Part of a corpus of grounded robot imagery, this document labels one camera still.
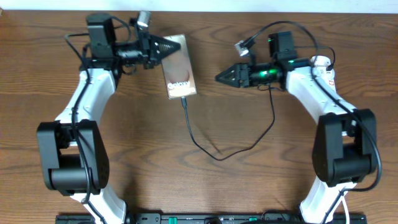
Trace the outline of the bronze Galaxy smartphone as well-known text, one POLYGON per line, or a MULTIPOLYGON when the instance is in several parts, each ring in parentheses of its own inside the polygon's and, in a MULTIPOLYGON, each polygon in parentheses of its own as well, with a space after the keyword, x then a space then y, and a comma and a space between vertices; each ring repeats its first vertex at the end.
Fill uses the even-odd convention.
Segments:
POLYGON ((170 100, 197 94, 192 65, 184 34, 165 37, 180 44, 180 50, 162 59, 167 95, 170 100))

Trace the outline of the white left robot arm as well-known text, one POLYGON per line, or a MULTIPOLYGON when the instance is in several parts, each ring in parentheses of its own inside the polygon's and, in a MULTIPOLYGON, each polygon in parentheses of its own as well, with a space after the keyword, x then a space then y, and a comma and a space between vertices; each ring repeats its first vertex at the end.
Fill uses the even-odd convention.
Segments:
POLYGON ((121 23, 128 33, 125 41, 116 38, 116 21, 107 13, 87 16, 89 42, 76 51, 81 63, 78 86, 56 119, 37 128, 45 186, 80 202, 90 213, 90 223, 134 221, 109 184, 109 159, 99 130, 108 100, 127 68, 152 69, 181 48, 149 33, 148 11, 121 23))

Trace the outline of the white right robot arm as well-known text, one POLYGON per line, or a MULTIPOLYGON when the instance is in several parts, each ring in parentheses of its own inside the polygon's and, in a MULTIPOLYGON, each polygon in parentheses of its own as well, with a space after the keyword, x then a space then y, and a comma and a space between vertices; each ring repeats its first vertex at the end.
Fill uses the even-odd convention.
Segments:
POLYGON ((299 205, 300 215, 305 223, 330 223, 345 195, 358 191, 357 183, 372 173, 381 176, 375 115, 337 94, 332 60, 299 58, 291 32, 269 35, 268 44, 271 63, 236 63, 215 80, 236 88, 279 83, 301 102, 317 130, 312 149, 316 177, 299 205))

